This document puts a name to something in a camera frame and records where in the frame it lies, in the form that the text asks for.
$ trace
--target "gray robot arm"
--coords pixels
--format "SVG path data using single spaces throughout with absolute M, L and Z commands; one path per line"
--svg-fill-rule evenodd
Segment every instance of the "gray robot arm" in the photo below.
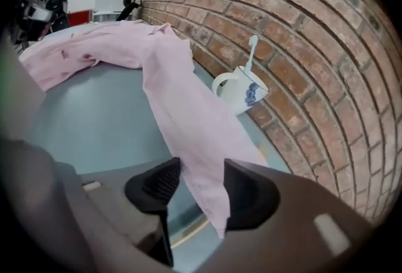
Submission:
M 23 141 L 2 148 L 1 181 L 13 210 L 54 259 L 77 272 L 171 271 L 164 206 L 177 187 L 178 158 L 79 176 Z M 309 179 L 227 159 L 224 186 L 231 203 L 225 239 L 200 273 L 311 272 L 337 261 L 315 225 L 322 214 L 351 248 L 371 232 Z

